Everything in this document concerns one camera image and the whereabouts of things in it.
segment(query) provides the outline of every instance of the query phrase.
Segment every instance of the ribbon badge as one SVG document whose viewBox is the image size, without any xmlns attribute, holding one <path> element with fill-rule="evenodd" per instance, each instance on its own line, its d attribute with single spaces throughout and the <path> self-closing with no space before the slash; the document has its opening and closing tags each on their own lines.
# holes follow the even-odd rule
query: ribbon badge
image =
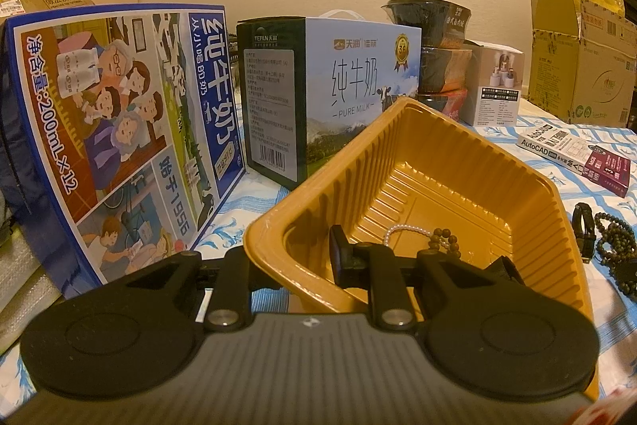
<svg viewBox="0 0 637 425">
<path fill-rule="evenodd" d="M 407 70 L 407 57 L 409 56 L 409 39 L 407 35 L 401 33 L 396 39 L 396 47 L 394 48 L 396 53 L 396 67 L 395 71 L 400 71 L 400 67 L 404 67 Z"/>
</svg>

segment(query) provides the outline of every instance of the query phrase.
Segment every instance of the orange plastic basket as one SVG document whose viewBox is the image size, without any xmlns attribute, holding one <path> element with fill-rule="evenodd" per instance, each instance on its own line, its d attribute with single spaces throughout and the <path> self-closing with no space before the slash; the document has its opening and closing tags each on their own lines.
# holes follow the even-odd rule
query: orange plastic basket
<svg viewBox="0 0 637 425">
<path fill-rule="evenodd" d="M 395 223 L 448 227 L 462 258 L 485 268 L 512 259 L 528 287 L 592 320 L 582 259 L 555 186 L 477 133 L 400 98 L 288 197 L 253 222 L 251 260 L 301 298 L 310 312 L 364 310 L 366 293 L 332 283 L 328 230 L 383 242 Z M 428 239 L 400 231 L 399 256 Z M 589 395 L 596 394 L 591 384 Z"/>
</svg>

